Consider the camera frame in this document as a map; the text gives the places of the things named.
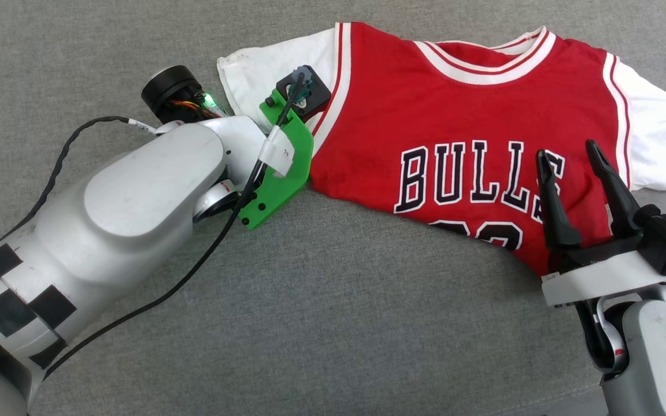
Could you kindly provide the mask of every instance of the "red and white striped trim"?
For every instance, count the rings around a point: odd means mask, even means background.
[[[456,81],[475,85],[494,85],[514,81],[536,68],[550,53],[557,37],[546,27],[529,32],[520,39],[495,47],[499,52],[520,54],[501,66],[479,66],[448,55],[433,42],[415,42],[426,59],[441,73]]]
[[[616,137],[616,163],[618,164],[618,174],[626,182],[626,186],[631,189],[631,166],[629,166],[629,126],[631,119],[628,111],[628,100],[623,91],[618,87],[613,79],[616,64],[619,63],[618,57],[608,53],[603,64],[603,80],[605,87],[608,88],[610,95],[616,102],[616,115],[618,116],[618,136]]]
[[[343,103],[346,101],[346,95],[349,93],[349,84],[351,84],[351,24],[336,23],[335,27],[335,45],[333,50],[338,53],[334,59],[335,68],[333,71],[333,92],[328,108],[320,117],[320,120],[312,126],[312,136],[314,144],[312,155],[320,149],[331,129],[338,120],[338,116],[343,110]]]

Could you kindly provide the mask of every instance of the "gray cloth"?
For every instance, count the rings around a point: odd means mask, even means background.
[[[354,20],[479,44],[547,24],[666,90],[666,2],[0,0],[0,235],[81,123],[157,123],[140,100],[157,70],[185,64],[221,95],[215,58]],[[146,140],[122,124],[87,130],[56,190]],[[666,211],[666,193],[637,198]],[[82,339],[164,293],[225,218],[199,226]],[[574,311],[549,310],[510,253],[306,190],[260,229],[233,229],[174,298],[64,364],[32,416],[532,416],[597,398],[599,379]]]

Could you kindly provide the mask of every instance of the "green plastic part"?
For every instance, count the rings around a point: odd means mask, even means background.
[[[274,106],[262,103],[262,113],[272,124],[276,124],[286,104],[284,97],[277,90],[272,91]],[[294,194],[299,192],[310,176],[310,163],[312,162],[312,134],[307,126],[294,111],[289,111],[288,123],[281,127],[282,132],[287,135],[289,142],[294,147],[294,157],[291,168],[285,177],[275,176],[276,171],[267,168],[264,174],[264,182],[256,189],[256,199],[251,200],[242,210],[240,218],[243,224],[254,229],[260,226],[282,205],[285,205]]]

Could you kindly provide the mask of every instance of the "white sleeve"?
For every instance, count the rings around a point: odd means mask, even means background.
[[[286,40],[267,47],[238,50],[227,58],[217,59],[217,71],[225,95],[235,114],[246,115],[266,133],[272,129],[258,106],[264,102],[277,82],[301,65],[310,65],[320,80],[332,91],[335,76],[335,29]],[[308,121],[317,123],[320,115]]]
[[[620,61],[613,81],[628,106],[631,190],[666,191],[666,92]]]

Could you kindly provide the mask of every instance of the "basketball jersey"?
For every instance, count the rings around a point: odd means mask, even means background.
[[[536,153],[584,243],[610,235],[595,140],[632,190],[666,190],[666,92],[545,27],[499,47],[413,42],[363,23],[217,61],[233,110],[270,127],[269,86],[309,64],[331,102],[308,121],[313,189],[513,250],[547,272]]]

